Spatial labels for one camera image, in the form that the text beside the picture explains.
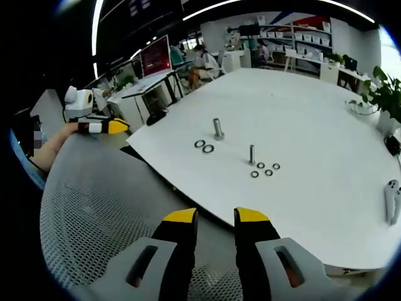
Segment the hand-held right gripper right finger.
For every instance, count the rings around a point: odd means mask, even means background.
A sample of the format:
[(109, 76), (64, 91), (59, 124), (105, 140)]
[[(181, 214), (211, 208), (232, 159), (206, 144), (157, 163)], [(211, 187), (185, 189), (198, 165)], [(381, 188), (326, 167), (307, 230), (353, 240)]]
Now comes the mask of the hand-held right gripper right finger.
[(259, 211), (234, 209), (236, 265), (244, 300), (344, 300), (324, 264), (291, 238), (281, 238)]

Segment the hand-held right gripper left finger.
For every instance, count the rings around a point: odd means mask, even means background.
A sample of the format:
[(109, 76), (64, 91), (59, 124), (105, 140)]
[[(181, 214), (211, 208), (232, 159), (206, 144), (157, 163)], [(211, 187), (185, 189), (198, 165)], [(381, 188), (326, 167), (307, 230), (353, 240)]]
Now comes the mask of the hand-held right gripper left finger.
[(75, 286), (75, 300), (187, 300), (197, 243), (196, 208), (168, 214), (150, 238), (115, 255), (102, 277)]

